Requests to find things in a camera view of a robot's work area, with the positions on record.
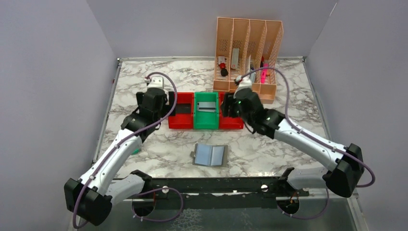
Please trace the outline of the grey card holder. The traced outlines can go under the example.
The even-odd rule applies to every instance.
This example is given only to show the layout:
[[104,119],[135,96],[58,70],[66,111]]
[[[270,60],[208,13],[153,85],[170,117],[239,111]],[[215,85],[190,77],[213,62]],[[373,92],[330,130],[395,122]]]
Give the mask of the grey card holder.
[[207,145],[197,143],[190,156],[192,164],[204,167],[225,167],[229,147],[227,145]]

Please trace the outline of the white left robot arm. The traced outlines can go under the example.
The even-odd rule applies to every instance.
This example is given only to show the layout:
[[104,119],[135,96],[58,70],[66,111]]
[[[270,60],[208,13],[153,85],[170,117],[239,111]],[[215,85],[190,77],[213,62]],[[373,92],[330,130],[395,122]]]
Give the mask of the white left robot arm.
[[72,225],[81,229],[87,223],[100,225],[109,215],[114,200],[132,195],[122,185],[143,186],[140,177],[120,181],[119,189],[111,182],[128,157],[157,130],[157,126],[172,115],[178,99],[176,90],[165,93],[151,88],[137,93],[138,107],[126,116],[114,141],[102,157],[79,179],[70,178],[64,185],[66,207],[73,213]]

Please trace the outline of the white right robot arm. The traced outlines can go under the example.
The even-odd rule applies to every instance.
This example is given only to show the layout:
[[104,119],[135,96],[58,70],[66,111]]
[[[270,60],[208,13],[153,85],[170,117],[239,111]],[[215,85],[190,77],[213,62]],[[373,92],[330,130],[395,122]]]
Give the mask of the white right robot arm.
[[226,93],[220,108],[223,116],[240,117],[254,133],[286,143],[322,164],[321,168],[287,170],[283,179],[291,188],[327,188],[345,198],[353,194],[364,172],[359,146],[345,147],[303,129],[283,113],[264,108],[251,89]]

